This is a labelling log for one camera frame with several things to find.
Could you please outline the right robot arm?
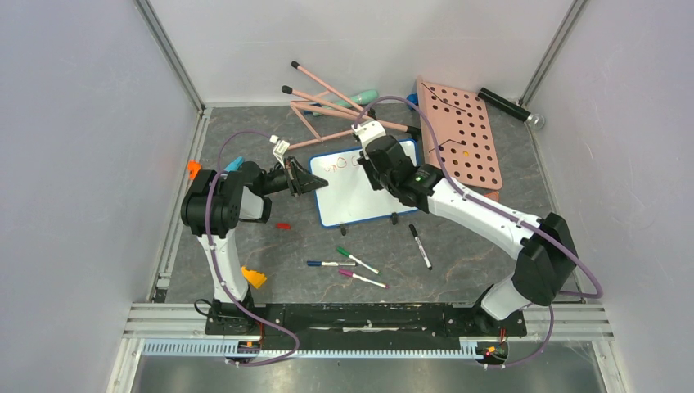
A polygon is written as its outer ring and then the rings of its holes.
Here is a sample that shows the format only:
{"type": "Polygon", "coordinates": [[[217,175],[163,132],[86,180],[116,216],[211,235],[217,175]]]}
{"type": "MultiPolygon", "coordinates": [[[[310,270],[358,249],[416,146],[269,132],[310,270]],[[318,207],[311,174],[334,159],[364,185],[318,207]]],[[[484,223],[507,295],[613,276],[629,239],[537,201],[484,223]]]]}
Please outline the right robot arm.
{"type": "Polygon", "coordinates": [[[486,238],[515,259],[513,274],[486,290],[472,321],[493,334],[506,318],[527,305],[549,306],[575,270],[575,244],[566,220],[553,212],[528,215],[449,182],[441,169],[416,166],[390,135],[360,138],[358,163],[376,191],[401,204],[442,217],[486,238]]]}

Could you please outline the blue framed whiteboard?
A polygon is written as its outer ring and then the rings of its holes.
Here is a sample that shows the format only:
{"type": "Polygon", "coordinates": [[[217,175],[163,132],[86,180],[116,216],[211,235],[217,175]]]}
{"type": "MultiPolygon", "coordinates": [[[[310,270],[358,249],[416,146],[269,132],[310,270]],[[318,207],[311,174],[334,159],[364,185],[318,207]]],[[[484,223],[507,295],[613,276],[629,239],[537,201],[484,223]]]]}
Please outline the blue framed whiteboard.
{"type": "Polygon", "coordinates": [[[358,148],[313,156],[311,174],[328,182],[316,192],[320,224],[325,228],[390,217],[393,213],[414,212],[386,190],[374,190],[358,163],[358,148]]]}

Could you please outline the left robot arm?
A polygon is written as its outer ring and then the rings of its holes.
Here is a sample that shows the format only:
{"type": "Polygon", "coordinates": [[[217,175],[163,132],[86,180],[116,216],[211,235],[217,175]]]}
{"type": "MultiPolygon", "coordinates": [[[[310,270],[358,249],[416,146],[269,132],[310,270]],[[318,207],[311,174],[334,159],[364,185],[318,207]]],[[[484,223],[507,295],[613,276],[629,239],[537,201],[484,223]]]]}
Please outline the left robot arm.
{"type": "Polygon", "coordinates": [[[202,245],[213,277],[214,296],[205,315],[207,334],[248,334],[259,326],[238,256],[237,225],[267,223],[271,194],[289,192],[296,197],[328,185],[293,156],[270,170],[247,161],[233,171],[197,173],[183,199],[181,220],[202,245]]]}

